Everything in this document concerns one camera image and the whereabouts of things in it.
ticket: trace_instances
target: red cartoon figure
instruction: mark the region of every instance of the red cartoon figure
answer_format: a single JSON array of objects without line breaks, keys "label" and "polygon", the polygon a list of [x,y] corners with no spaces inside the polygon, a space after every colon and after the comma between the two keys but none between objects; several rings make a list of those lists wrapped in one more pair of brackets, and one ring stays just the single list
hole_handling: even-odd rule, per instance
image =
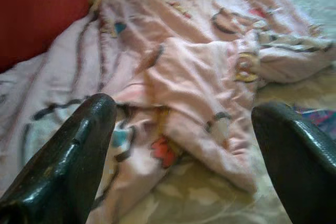
[{"label": "red cartoon figure", "polygon": [[152,143],[151,149],[153,150],[152,157],[160,159],[162,161],[162,168],[164,169],[175,164],[178,158],[171,141],[167,140],[164,136],[160,136]]},{"label": "red cartoon figure", "polygon": [[256,16],[259,16],[261,18],[266,18],[266,14],[260,8],[251,9],[248,12],[251,13],[252,15],[256,15]]}]

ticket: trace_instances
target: yellow cartoon figure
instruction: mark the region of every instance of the yellow cartoon figure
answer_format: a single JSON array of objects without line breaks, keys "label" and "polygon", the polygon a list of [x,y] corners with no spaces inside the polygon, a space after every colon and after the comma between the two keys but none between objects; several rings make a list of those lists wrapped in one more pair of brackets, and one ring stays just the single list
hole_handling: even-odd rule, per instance
[{"label": "yellow cartoon figure", "polygon": [[259,59],[254,54],[241,53],[236,63],[236,81],[253,82],[258,79]]}]

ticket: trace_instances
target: cartoon print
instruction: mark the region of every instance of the cartoon print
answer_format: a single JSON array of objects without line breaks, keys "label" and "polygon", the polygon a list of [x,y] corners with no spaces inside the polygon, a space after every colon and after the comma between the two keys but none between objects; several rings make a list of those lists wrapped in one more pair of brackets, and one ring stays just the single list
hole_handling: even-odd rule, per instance
[{"label": "cartoon print", "polygon": [[151,145],[152,157],[160,159],[162,162],[162,168],[167,169],[175,164],[178,155],[175,152],[172,142],[167,137],[161,135]]},{"label": "cartoon print", "polygon": [[259,60],[256,55],[239,54],[236,62],[236,81],[253,82],[258,79]]},{"label": "cartoon print", "polygon": [[191,18],[191,15],[181,6],[179,2],[168,2],[168,4],[183,14],[186,18]]},{"label": "cartoon print", "polygon": [[207,122],[206,131],[211,134],[213,139],[224,148],[228,148],[227,139],[229,135],[229,125],[231,116],[226,112],[219,112],[214,115],[213,119]]},{"label": "cartoon print", "polygon": [[273,31],[258,33],[258,41],[262,48],[277,47],[294,52],[324,52],[333,47],[331,39],[296,36],[291,34],[278,34]]},{"label": "cartoon print", "polygon": [[119,122],[112,133],[111,147],[117,162],[122,162],[131,155],[131,142],[134,139],[135,130],[133,127],[124,129],[122,122]]},{"label": "cartoon print", "polygon": [[251,29],[269,30],[265,20],[244,16],[221,8],[212,17],[212,22],[217,29],[227,34],[245,34]]},{"label": "cartoon print", "polygon": [[266,14],[260,8],[250,9],[248,12],[252,15],[256,15],[256,16],[259,16],[261,18],[266,18]]},{"label": "cartoon print", "polygon": [[21,138],[20,165],[24,166],[42,148],[42,146],[59,129],[60,122],[64,123],[86,99],[70,100],[66,104],[52,103],[37,111],[24,126]]},{"label": "cartoon print", "polygon": [[126,24],[122,22],[114,22],[114,20],[108,20],[107,23],[100,27],[101,33],[109,33],[112,38],[117,38],[118,34],[126,29]]}]

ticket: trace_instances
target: blanket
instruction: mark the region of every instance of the blanket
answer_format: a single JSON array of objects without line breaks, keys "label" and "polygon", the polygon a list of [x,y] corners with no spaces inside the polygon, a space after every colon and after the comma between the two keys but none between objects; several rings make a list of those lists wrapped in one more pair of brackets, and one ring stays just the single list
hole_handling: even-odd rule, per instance
[{"label": "blanket", "polygon": [[288,0],[103,1],[56,39],[30,83],[3,98],[0,190],[34,153],[27,143],[36,121],[105,92],[125,116],[89,223],[125,213],[184,152],[255,192],[255,91],[328,66],[335,47],[317,29]]}]

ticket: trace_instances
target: red headboard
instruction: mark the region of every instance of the red headboard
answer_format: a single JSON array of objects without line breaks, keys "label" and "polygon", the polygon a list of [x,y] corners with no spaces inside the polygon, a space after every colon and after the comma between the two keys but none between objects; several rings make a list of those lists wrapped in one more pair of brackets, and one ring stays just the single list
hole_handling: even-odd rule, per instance
[{"label": "red headboard", "polygon": [[88,11],[88,0],[2,0],[0,72],[40,54]]}]

